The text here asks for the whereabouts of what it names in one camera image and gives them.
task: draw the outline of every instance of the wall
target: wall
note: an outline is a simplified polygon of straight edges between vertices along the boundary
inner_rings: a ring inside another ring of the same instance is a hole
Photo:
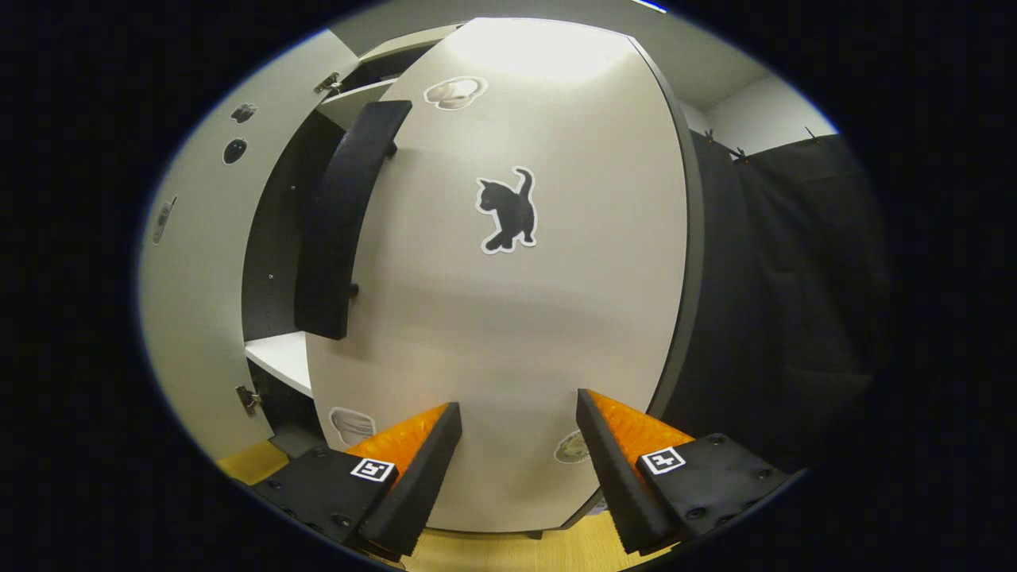
[[[705,135],[707,129],[710,128],[710,120],[706,114],[683,101],[678,101],[678,105],[681,107],[681,113],[684,114],[685,121],[689,123],[689,129]]]
[[[837,132],[820,110],[775,75],[750,83],[714,106],[706,122],[717,141],[732,150],[740,147],[746,155],[806,139],[805,127],[816,136]]]

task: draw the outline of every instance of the cabinet door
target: cabinet door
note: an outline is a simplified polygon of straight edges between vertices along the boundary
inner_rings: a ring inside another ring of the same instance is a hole
[[[215,459],[273,435],[235,391],[253,390],[240,291],[254,211],[290,137],[327,95],[314,88],[356,65],[326,31],[259,69],[180,148],[146,215],[137,280],[148,358],[174,413]],[[172,205],[168,218],[164,205]]]
[[[561,526],[598,487],[589,460],[555,459],[577,388],[645,410],[675,328],[686,211],[667,101],[630,38],[531,19],[467,23],[381,99],[413,109],[363,221],[349,334],[307,335],[330,445],[349,445],[334,408],[380,432],[458,401],[463,436],[428,525]],[[535,244],[485,252],[481,181],[515,191],[516,167],[533,176]]]

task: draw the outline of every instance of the black circle sticker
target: black circle sticker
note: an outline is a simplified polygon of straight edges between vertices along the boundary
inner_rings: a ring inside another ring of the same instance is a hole
[[[226,150],[223,151],[223,163],[227,165],[236,163],[245,151],[247,151],[247,141],[244,139],[233,139],[226,146]]]
[[[254,115],[255,111],[257,111],[257,106],[255,106],[254,104],[252,104],[252,103],[242,103],[242,104],[240,104],[240,107],[238,107],[233,112],[233,114],[230,115],[230,119],[233,119],[238,124],[239,123],[243,123],[244,121],[247,121],[248,119],[250,119],[251,116]]]

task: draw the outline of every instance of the door hinge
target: door hinge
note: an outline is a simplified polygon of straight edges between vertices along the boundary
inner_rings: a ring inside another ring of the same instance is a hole
[[[327,77],[322,79],[321,82],[318,83],[316,88],[314,88],[314,93],[320,94],[324,90],[338,90],[339,84],[340,84],[339,72],[333,71],[332,73],[328,74]]]
[[[163,208],[159,210],[159,219],[156,221],[156,232],[152,236],[153,244],[159,244],[159,241],[163,239],[163,231],[166,230],[166,222],[170,220],[170,213],[173,212],[173,206],[176,204],[176,196],[173,197],[173,201],[163,203]]]
[[[240,398],[240,404],[244,406],[248,415],[253,415],[254,406],[261,404],[261,396],[256,393],[251,393],[251,391],[244,386],[237,386],[237,397]]]

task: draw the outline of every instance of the black curtain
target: black curtain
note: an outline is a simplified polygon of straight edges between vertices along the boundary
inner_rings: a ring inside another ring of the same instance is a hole
[[[810,465],[886,359],[891,264],[873,188],[840,135],[732,161],[693,133],[703,287],[663,420]]]

